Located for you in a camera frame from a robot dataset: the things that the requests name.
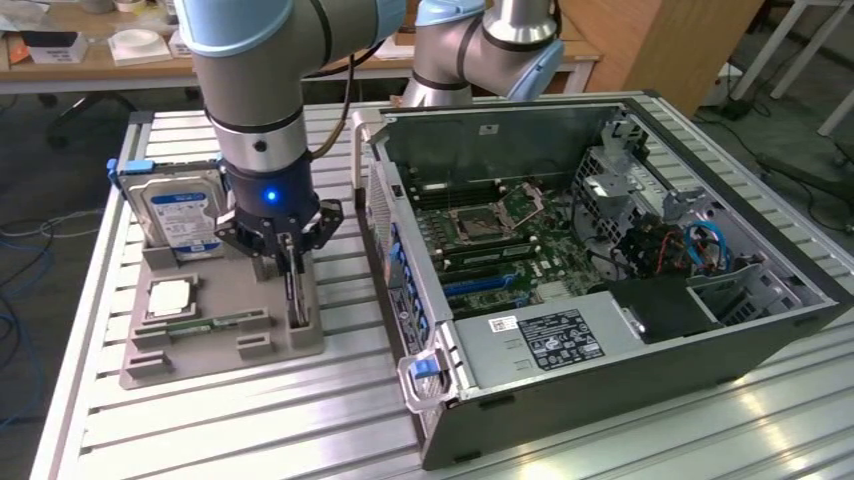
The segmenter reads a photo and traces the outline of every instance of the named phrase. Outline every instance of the wooden cabinet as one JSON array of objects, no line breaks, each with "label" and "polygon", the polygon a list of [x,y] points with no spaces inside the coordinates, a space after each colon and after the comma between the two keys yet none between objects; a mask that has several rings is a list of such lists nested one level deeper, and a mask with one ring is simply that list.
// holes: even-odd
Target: wooden cabinet
[{"label": "wooden cabinet", "polygon": [[762,0],[560,0],[602,51],[588,92],[655,89],[686,115],[711,88]]}]

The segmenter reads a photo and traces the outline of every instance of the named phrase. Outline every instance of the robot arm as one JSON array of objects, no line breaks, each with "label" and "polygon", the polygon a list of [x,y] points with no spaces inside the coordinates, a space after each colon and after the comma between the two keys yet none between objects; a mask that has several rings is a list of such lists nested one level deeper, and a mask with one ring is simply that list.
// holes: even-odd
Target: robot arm
[{"label": "robot arm", "polygon": [[340,202],[313,193],[300,80],[393,33],[405,2],[177,0],[176,8],[235,198],[217,235],[248,256],[276,258],[285,273],[343,219]]},{"label": "robot arm", "polygon": [[407,107],[471,103],[471,84],[515,101],[544,91],[563,42],[552,0],[421,0]]}]

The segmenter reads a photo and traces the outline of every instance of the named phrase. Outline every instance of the blue led light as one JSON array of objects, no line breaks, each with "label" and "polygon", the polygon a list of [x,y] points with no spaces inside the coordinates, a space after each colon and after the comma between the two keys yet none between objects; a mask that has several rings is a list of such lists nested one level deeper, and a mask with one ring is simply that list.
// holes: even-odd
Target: blue led light
[{"label": "blue led light", "polygon": [[267,200],[267,203],[276,203],[279,200],[279,192],[272,188],[264,190],[264,200]]}]

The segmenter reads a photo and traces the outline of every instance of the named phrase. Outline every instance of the metal workbench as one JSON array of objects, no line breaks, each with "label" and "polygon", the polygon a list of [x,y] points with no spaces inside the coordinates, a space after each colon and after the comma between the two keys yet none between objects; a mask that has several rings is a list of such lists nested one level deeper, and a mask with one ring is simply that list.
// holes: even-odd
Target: metal workbench
[{"label": "metal workbench", "polygon": [[[638,99],[854,291],[848,255],[667,104]],[[339,112],[337,105],[305,108],[312,146]],[[312,164],[321,198],[351,198],[349,150],[344,132]],[[690,188],[692,177],[670,154],[656,145],[650,150],[650,162],[671,183]],[[216,151],[203,112],[169,112],[129,126],[121,155],[209,158]],[[716,389],[451,469],[421,471],[352,202],[344,206],[347,221],[315,257],[325,352],[125,391],[117,373],[143,233],[113,189],[32,478],[835,478],[854,472],[850,315]]]}]

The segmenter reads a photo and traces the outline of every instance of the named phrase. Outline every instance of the power supply label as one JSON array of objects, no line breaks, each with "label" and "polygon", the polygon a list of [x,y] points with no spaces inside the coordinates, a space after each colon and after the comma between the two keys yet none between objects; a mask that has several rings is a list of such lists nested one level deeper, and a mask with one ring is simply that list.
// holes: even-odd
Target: power supply label
[{"label": "power supply label", "polygon": [[519,331],[543,370],[603,357],[604,351],[578,310],[519,320]]},{"label": "power supply label", "polygon": [[151,203],[172,248],[195,253],[219,246],[213,236],[216,219],[205,213],[209,200],[204,193],[159,195],[151,197]]}]

